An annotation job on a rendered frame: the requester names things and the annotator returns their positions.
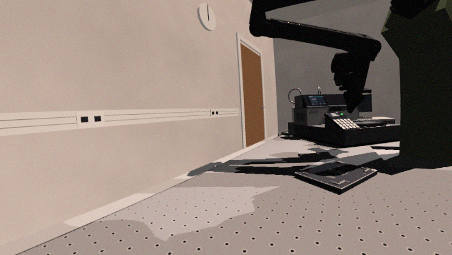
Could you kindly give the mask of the white well plate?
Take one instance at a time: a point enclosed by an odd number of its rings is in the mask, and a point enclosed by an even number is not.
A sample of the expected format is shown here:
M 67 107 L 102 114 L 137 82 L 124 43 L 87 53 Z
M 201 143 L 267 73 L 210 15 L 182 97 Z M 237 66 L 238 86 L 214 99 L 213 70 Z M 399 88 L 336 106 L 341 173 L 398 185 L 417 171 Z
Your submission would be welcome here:
M 366 120 L 366 119 L 364 119 L 364 120 L 353 120 L 353 122 L 356 124 L 376 124 L 376 123 L 382 122 L 382 120 L 375 120 L 375 119 Z

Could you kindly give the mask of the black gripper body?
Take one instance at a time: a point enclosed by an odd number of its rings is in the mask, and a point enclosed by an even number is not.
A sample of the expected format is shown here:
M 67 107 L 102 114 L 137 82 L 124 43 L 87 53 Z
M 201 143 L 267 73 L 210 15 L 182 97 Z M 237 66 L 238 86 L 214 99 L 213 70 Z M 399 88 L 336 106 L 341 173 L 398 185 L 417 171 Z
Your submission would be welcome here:
M 354 73 L 350 73 L 350 74 L 351 74 L 350 87 L 346 88 L 346 87 L 340 86 L 339 87 L 340 91 L 343 91 L 344 89 L 347 90 L 346 92 L 344 92 L 344 94 L 347 94 L 348 97 L 365 97 L 365 95 L 363 95 L 362 93 L 370 93 L 371 94 L 371 91 L 372 91 L 371 89 L 364 88 L 367 75 L 364 75 L 362 77 L 362 74 L 357 74 L 357 76 L 355 76 Z

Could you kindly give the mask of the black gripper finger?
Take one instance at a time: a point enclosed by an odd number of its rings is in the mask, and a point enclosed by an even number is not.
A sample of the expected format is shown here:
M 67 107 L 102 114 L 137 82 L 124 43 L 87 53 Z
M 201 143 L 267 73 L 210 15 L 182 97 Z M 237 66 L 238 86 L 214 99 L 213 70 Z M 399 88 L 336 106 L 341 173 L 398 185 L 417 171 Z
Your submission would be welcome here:
M 344 99 L 346 101 L 346 106 L 347 106 L 348 113 L 351 113 L 353 111 L 355 105 L 359 101 L 360 97 L 348 97 L 347 94 L 344 94 L 344 93 L 343 93 L 343 96 L 344 96 Z M 353 100 L 352 104 L 351 104 L 351 108 L 350 108 L 349 98 Z
M 355 105 L 354 109 L 364 100 L 365 97 L 360 97 L 359 101 L 357 102 L 357 104 Z M 350 102 L 350 108 L 351 108 L 351 104 L 352 104 L 352 99 L 349 98 L 349 102 Z M 353 109 L 353 110 L 354 110 Z

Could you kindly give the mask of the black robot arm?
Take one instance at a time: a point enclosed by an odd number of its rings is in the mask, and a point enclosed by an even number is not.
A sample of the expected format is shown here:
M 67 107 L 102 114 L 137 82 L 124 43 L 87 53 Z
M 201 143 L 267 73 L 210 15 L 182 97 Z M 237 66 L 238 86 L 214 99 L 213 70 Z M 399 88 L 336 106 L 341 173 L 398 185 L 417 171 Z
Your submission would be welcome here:
M 335 54 L 331 63 L 331 71 L 335 73 L 336 86 L 342 85 L 349 88 L 350 73 L 354 73 L 355 76 L 362 74 L 362 77 L 367 75 L 370 61 L 375 60 L 382 45 L 369 35 L 266 18 L 265 12 L 309 1 L 315 0 L 253 0 L 249 21 L 250 33 L 255 37 L 283 38 L 347 51 L 348 53 Z M 435 1 L 391 0 L 392 6 L 389 9 L 395 14 L 412 19 Z

